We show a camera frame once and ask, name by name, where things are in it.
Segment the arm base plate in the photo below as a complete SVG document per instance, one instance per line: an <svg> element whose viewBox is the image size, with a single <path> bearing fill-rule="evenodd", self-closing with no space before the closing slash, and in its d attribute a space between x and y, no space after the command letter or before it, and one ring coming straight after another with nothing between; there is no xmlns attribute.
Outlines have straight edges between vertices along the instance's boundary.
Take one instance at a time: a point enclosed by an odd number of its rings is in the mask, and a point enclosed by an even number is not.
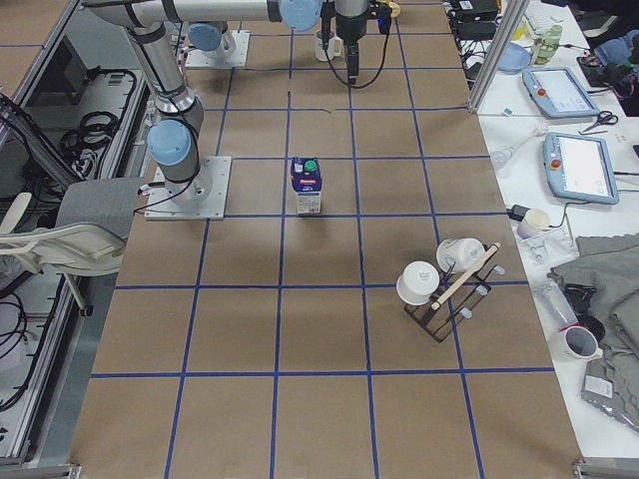
<svg viewBox="0 0 639 479"><path fill-rule="evenodd" d="M162 185L151 189L144 217L150 221L222 220L231 168L230 156L200 157L199 173L189 187L174 198L185 185L167 183L161 169L156 167L154 182Z"/></svg>
<svg viewBox="0 0 639 479"><path fill-rule="evenodd" d="M211 24L193 24L185 50L185 67L191 70L244 68L250 44L248 30L222 32Z"/></svg>

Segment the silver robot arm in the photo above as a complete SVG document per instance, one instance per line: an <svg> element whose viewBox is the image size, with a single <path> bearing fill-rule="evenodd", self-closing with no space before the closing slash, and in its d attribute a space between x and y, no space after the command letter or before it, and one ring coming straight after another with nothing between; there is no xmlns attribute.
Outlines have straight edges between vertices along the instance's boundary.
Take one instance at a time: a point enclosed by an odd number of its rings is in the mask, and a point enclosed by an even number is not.
<svg viewBox="0 0 639 479"><path fill-rule="evenodd" d="M204 106L187 87L176 55L166 38L165 24L225 23L228 21L283 22L297 31L321 23L322 46L335 27L345 52L346 77L339 81L350 89L359 85L358 41L369 20L379 32L389 34L392 9L384 1L84 1L102 20L127 31L129 41L147 81L156 92L156 108L164 119L175 119L190 131L195 141L203 123Z"/></svg>

